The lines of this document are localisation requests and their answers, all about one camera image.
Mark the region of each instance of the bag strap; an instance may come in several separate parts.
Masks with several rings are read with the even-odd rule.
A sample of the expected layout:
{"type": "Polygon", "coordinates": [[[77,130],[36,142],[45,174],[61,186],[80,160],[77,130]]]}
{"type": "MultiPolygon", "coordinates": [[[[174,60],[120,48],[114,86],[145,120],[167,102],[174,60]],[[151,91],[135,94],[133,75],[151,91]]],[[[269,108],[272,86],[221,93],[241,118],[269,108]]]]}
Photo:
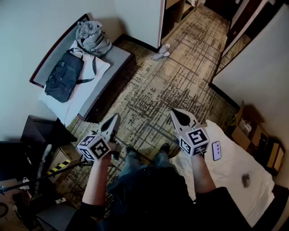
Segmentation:
{"type": "MultiPolygon", "coordinates": [[[[67,52],[75,52],[75,51],[73,51],[74,49],[77,49],[78,51],[80,51],[80,52],[82,53],[81,59],[83,59],[83,52],[84,52],[84,51],[81,50],[81,49],[71,48],[71,49],[69,49],[67,52]]],[[[96,76],[96,64],[95,64],[95,60],[96,60],[96,56],[94,56],[94,58],[93,58],[93,60],[92,60],[92,70],[93,70],[93,72],[94,72],[94,77],[91,78],[91,79],[80,79],[80,80],[77,80],[77,81],[76,81],[76,84],[88,83],[88,82],[92,81],[92,80],[95,78],[95,76],[96,76]]]]}
{"type": "Polygon", "coordinates": [[[97,57],[97,55],[96,55],[97,51],[88,51],[88,50],[86,50],[84,47],[82,47],[82,46],[79,44],[78,41],[77,41],[77,44],[78,44],[78,46],[81,47],[81,49],[82,49],[83,51],[85,51],[86,53],[97,57]]]}
{"type": "Polygon", "coordinates": [[[81,49],[78,49],[78,48],[70,48],[69,50],[67,50],[66,52],[81,52],[82,53],[82,56],[81,56],[81,59],[83,58],[83,50],[81,49]]]}

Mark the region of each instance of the person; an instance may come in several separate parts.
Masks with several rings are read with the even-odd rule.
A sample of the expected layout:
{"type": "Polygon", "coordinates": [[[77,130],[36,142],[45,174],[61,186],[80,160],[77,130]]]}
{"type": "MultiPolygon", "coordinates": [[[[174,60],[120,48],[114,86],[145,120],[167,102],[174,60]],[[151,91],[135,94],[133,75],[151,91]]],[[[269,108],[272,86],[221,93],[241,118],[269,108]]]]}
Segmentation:
{"type": "Polygon", "coordinates": [[[96,161],[90,172],[81,209],[72,217],[70,230],[248,230],[249,224],[225,187],[216,188],[202,155],[191,157],[196,200],[190,198],[185,179],[168,158],[164,144],[147,166],[132,146],[118,180],[108,186],[113,204],[105,211],[110,156],[96,161]]]}

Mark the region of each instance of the phone screen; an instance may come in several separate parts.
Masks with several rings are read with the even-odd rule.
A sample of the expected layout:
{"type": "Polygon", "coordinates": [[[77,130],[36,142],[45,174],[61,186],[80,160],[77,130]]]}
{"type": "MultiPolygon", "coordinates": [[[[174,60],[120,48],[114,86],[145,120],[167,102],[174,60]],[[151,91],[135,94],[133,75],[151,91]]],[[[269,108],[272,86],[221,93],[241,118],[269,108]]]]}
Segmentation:
{"type": "Polygon", "coordinates": [[[217,160],[221,159],[221,144],[220,144],[220,141],[212,143],[212,148],[213,148],[213,159],[214,159],[214,161],[217,161],[217,160]]]}

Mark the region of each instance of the metal pole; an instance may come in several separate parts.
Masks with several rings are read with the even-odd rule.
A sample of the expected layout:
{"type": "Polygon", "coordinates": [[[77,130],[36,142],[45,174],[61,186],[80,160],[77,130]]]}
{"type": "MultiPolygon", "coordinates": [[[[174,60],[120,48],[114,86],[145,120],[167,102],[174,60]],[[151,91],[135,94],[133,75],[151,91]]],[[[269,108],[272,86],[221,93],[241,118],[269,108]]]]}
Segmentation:
{"type": "Polygon", "coordinates": [[[11,186],[11,187],[8,187],[8,188],[6,188],[5,186],[2,186],[2,188],[0,188],[0,193],[4,195],[4,192],[6,192],[6,191],[10,191],[10,190],[13,190],[13,189],[17,189],[17,188],[20,188],[20,187],[25,186],[25,185],[34,184],[35,182],[44,180],[44,179],[49,178],[49,177],[51,177],[51,176],[55,176],[55,175],[60,174],[60,173],[62,173],[62,172],[64,172],[64,171],[67,171],[67,170],[69,170],[69,169],[72,169],[72,168],[74,168],[74,167],[76,167],[76,166],[81,166],[83,163],[87,163],[87,162],[86,162],[86,161],[80,162],[80,163],[78,163],[78,164],[69,166],[69,167],[67,167],[67,168],[65,168],[65,169],[56,171],[56,172],[54,172],[54,173],[52,173],[52,174],[50,174],[50,175],[46,175],[46,176],[40,177],[40,178],[38,178],[38,179],[34,179],[34,180],[31,180],[31,181],[29,181],[29,182],[25,182],[25,183],[22,183],[22,184],[19,184],[19,185],[11,186]]]}
{"type": "Polygon", "coordinates": [[[197,10],[198,3],[199,3],[199,0],[197,0],[197,4],[196,4],[196,6],[195,6],[195,8],[194,8],[194,11],[197,10]]]}

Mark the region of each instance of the patterned carpet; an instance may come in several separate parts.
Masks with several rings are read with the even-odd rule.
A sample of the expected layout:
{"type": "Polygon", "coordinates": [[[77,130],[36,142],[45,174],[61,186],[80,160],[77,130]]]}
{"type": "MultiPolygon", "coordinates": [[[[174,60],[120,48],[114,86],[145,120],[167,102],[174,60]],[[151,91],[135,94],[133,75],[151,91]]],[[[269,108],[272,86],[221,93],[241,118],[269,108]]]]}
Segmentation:
{"type": "MultiPolygon", "coordinates": [[[[108,183],[123,168],[128,144],[138,150],[146,164],[152,162],[163,143],[171,145],[170,156],[178,153],[169,116],[172,107],[192,112],[200,122],[206,119],[216,122],[222,129],[231,123],[235,109],[208,86],[224,49],[227,30],[226,20],[200,7],[168,39],[171,44],[168,58],[154,61],[151,58],[154,53],[137,44],[129,41],[117,44],[135,53],[139,68],[106,115],[106,118],[114,113],[121,115],[117,140],[123,147],[119,161],[112,161],[115,167],[109,169],[108,183]]],[[[68,128],[79,141],[97,126],[76,118],[68,128]]],[[[89,166],[77,167],[57,183],[57,191],[65,194],[75,207],[80,206],[89,171],[89,166]]],[[[110,196],[107,203],[108,206],[111,203],[110,196]]]]}

